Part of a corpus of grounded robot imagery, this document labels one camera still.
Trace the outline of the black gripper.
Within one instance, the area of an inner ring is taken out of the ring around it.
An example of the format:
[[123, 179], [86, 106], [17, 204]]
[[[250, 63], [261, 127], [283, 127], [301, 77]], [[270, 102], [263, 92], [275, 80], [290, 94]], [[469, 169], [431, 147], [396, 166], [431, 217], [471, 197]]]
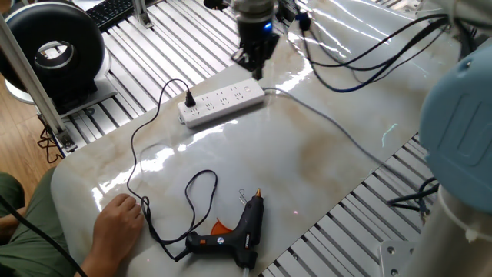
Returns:
[[274, 16], [253, 18], [238, 15], [236, 19], [240, 42], [231, 60], [253, 72], [253, 78], [259, 81], [263, 78], [264, 64], [271, 58], [280, 38], [279, 34], [274, 32]]

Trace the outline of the person's bare hand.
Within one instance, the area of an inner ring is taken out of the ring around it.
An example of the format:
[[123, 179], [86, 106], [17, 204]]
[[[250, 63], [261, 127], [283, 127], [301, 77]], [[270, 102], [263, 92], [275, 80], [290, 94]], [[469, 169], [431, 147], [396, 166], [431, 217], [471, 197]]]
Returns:
[[90, 257], [114, 271], [137, 242], [143, 225], [144, 216], [135, 198], [117, 195], [95, 221]]

